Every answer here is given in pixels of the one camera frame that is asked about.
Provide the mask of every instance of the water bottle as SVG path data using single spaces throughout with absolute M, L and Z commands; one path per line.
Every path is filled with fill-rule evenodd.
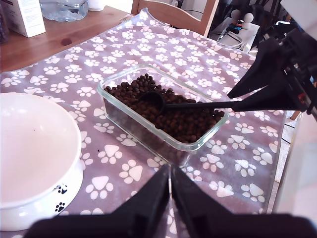
M 88 0 L 40 0 L 42 15 L 48 20 L 75 21 L 88 13 Z

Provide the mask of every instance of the white bowl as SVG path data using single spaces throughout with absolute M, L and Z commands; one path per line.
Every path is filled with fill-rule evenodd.
M 0 230 L 24 230 L 76 196 L 81 136 L 71 115 L 43 97 L 4 93 L 0 105 Z

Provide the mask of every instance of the purple tablecloth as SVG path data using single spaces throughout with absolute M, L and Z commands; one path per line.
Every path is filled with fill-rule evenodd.
M 106 119 L 96 93 L 99 80 L 132 65 L 149 63 L 215 101 L 226 101 L 226 94 L 254 60 L 195 32 L 165 26 L 145 9 L 75 47 L 2 73 L 1 92 L 43 96 L 74 117 L 82 135 L 84 180 L 76 198 L 61 213 L 109 213 L 134 195 L 164 162 Z M 283 111 L 231 111 L 227 124 L 199 150 L 186 173 L 232 212 L 265 212 L 283 120 Z M 166 235 L 175 237 L 175 215 L 172 209 L 167 213 Z M 1 237 L 19 238 L 24 233 L 3 232 Z

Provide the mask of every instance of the white box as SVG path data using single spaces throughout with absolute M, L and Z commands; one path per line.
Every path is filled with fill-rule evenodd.
M 39 0 L 1 0 L 9 29 L 26 37 L 45 32 Z

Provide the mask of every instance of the scoop handle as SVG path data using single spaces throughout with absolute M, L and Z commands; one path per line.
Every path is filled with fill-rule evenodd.
M 212 102 L 212 103 L 177 103 L 166 104 L 166 109 L 192 109 L 192 108 L 232 108 L 238 101 Z

